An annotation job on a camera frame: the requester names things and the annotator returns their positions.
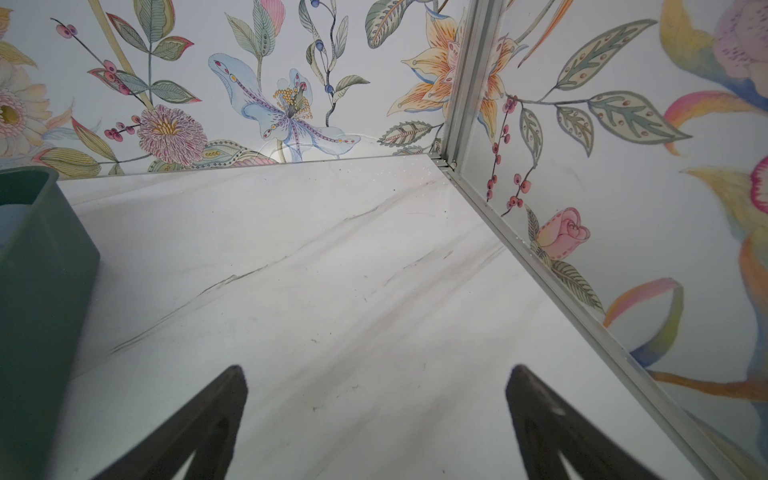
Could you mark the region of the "blue green orange sock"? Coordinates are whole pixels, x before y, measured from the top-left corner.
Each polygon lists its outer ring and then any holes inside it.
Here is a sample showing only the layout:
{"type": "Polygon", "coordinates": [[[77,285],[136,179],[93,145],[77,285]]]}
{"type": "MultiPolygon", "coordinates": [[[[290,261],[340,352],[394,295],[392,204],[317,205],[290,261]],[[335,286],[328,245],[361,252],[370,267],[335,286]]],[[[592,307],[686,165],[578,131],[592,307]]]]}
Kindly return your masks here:
{"type": "Polygon", "coordinates": [[[26,204],[4,204],[0,206],[0,249],[12,240],[28,216],[31,206],[26,204]]]}

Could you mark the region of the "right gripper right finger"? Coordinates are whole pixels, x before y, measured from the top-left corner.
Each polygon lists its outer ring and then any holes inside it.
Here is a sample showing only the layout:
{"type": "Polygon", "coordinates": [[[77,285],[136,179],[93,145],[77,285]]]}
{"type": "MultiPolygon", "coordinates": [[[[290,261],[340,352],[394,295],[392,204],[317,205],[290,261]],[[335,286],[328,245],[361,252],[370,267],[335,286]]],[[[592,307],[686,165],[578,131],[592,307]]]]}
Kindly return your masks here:
{"type": "Polygon", "coordinates": [[[513,367],[505,389],[518,448],[530,479],[656,479],[527,366],[513,367]]]}

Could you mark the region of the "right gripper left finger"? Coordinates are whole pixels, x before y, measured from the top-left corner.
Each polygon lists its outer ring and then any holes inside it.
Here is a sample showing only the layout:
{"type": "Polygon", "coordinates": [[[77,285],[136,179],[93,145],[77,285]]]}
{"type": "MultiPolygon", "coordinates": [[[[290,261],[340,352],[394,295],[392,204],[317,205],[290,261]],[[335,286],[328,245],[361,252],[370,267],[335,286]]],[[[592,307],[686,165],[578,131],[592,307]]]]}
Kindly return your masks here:
{"type": "Polygon", "coordinates": [[[225,369],[98,479],[223,479],[233,460],[248,387],[243,369],[225,369]]]}

